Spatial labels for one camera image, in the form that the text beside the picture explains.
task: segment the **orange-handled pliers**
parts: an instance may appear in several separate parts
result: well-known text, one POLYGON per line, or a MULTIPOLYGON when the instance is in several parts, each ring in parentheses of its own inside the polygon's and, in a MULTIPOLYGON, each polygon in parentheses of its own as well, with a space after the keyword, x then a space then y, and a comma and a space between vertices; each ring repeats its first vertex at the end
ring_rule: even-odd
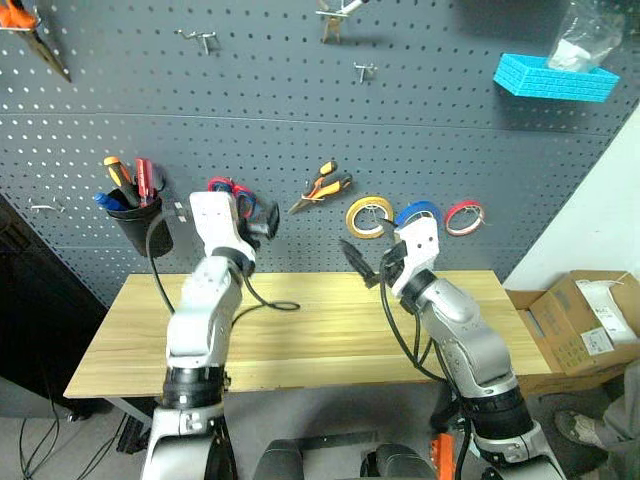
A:
POLYGON ((321 202, 329 195, 335 195, 351 185, 353 181, 351 174, 334 174, 337 169, 338 164, 333 160, 323 164, 300 200, 289 209, 289 214, 294 214, 309 205, 321 202))
POLYGON ((56 73, 60 74, 67 82, 71 83, 71 77, 65 72, 62 63, 58 60, 46 43, 42 41, 36 30, 38 17, 24 8, 21 0, 7 0, 7 5, 0 4, 0 26, 16 32, 22 37, 29 48, 38 55, 56 73))

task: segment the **yellow-handled pliers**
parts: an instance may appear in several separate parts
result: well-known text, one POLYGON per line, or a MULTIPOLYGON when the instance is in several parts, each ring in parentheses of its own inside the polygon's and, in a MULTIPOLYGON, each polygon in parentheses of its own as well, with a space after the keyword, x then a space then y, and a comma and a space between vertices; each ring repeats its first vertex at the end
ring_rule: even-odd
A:
POLYGON ((300 200, 289 209, 289 213, 293 214, 308 205, 319 203, 329 195, 335 195, 351 185, 353 178, 350 173, 331 175, 337 169, 338 164, 333 160, 322 165, 316 177, 309 184, 309 188, 302 194, 300 200))

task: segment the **tape roll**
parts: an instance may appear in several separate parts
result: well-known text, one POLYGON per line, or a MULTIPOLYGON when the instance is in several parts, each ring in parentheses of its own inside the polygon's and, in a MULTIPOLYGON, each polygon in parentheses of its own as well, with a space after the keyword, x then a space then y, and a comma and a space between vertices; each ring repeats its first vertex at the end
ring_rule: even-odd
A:
POLYGON ((475 232, 478 228, 480 228, 480 225, 484 223, 484 218, 485 218, 485 212, 482 205, 480 205, 478 202, 468 200, 466 202, 460 202, 454 205, 453 207, 451 207, 447 212, 447 216, 444 219, 444 224, 449 235, 453 235, 454 237, 462 237, 464 235, 469 235, 470 233, 475 232), (451 222, 451 219, 457 213, 460 213, 462 211, 467 211, 467 210, 473 210, 476 212, 477 217, 473 222, 471 222, 469 225, 463 228, 454 229, 453 227, 449 226, 449 222, 451 222))
POLYGON ((383 197, 364 197, 356 200, 347 210, 345 221, 347 229, 356 238, 378 238, 384 234, 382 225, 375 228, 362 229, 356 226, 356 216, 363 210, 380 209, 384 212, 384 218, 393 221, 393 207, 389 200, 383 197))
POLYGON ((442 212, 440 212, 440 209, 436 207, 434 203, 427 200, 415 202, 406 207, 396 217, 396 223, 399 227, 404 227, 415 217, 420 216, 423 213, 430 214, 433 218, 436 219, 438 225, 442 225, 442 212))

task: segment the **black pen holder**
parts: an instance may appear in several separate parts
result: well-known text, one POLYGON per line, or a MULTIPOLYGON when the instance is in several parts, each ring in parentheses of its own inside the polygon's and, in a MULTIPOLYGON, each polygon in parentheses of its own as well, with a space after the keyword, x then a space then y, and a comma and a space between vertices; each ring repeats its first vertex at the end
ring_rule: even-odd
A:
MULTIPOLYGON (((111 198, 115 198, 123 205, 127 205, 126 199, 118 189, 109 193, 111 198)), ((131 244, 140 255, 147 256, 146 239, 149 225, 152 220, 162 212, 162 199, 156 197, 152 203, 146 207, 134 208, 132 210, 107 210, 107 214, 112 217, 127 236, 131 244)), ((173 240, 167 227, 167 222, 162 220, 151 235, 150 252, 153 258, 161 257, 171 251, 173 240)))

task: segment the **plastic bag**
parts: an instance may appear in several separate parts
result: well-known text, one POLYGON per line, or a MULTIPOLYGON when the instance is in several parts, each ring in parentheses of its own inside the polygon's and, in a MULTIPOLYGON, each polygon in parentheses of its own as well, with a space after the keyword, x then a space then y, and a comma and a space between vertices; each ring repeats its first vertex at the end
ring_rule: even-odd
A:
POLYGON ((547 66, 589 72, 620 45, 624 15, 606 11, 596 0, 572 0, 547 66))

